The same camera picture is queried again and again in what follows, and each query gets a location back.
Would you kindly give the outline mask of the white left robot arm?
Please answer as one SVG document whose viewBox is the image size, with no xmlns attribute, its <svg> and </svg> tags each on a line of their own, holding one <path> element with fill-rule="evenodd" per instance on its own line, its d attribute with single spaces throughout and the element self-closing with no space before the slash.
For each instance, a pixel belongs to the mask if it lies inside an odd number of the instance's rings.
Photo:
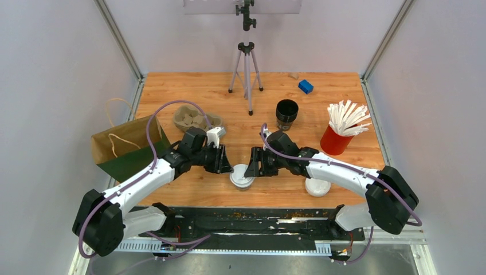
<svg viewBox="0 0 486 275">
<path fill-rule="evenodd" d="M 156 155 L 155 161 L 121 184 L 103 192 L 87 192 L 81 201 L 72 231 L 79 238 L 79 249 L 88 245 L 96 254 L 106 256 L 130 237 L 156 231 L 168 237 L 175 231 L 171 211 L 161 203 L 141 210 L 133 208 L 156 189 L 168 184 L 193 166 L 212 174 L 233 171 L 221 138 L 224 127 L 208 131 L 189 128 L 182 140 Z"/>
</svg>

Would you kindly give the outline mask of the brown coffee cup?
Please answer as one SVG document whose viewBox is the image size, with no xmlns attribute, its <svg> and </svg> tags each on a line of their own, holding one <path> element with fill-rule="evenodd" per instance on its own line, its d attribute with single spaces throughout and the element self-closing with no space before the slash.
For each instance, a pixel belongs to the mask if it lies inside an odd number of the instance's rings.
<svg viewBox="0 0 486 275">
<path fill-rule="evenodd" d="M 248 190 L 251 188 L 251 185 L 246 185 L 246 186 L 238 186 L 238 185 L 235 185 L 235 188 L 240 190 L 240 191 L 245 191 L 245 190 Z"/>
</svg>

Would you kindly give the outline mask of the white single cup lid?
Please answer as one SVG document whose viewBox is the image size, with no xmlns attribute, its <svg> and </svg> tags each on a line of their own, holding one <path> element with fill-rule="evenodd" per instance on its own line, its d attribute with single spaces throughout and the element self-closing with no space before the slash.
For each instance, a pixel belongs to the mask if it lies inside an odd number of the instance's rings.
<svg viewBox="0 0 486 275">
<path fill-rule="evenodd" d="M 233 171 L 230 173 L 230 181 L 234 185 L 238 185 L 238 186 L 252 185 L 252 183 L 254 182 L 254 178 L 244 177 L 244 172 L 247 166 L 248 166 L 247 164 L 237 164 L 233 167 Z"/>
</svg>

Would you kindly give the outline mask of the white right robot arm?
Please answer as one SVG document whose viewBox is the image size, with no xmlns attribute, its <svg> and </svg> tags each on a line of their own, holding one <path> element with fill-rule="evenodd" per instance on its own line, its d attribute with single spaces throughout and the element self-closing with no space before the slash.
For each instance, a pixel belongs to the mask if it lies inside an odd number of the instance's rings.
<svg viewBox="0 0 486 275">
<path fill-rule="evenodd" d="M 377 170 L 336 160 L 311 147 L 298 147 L 283 131 L 260 133 L 264 145 L 253 147 L 243 178 L 276 176 L 284 168 L 291 174 L 310 180 L 337 184 L 366 201 L 353 206 L 338 206 L 327 223 L 334 239 L 342 239 L 359 227 L 378 226 L 394 235 L 401 234 L 414 218 L 415 226 L 422 222 L 414 213 L 418 196 L 401 173 L 392 166 Z"/>
</svg>

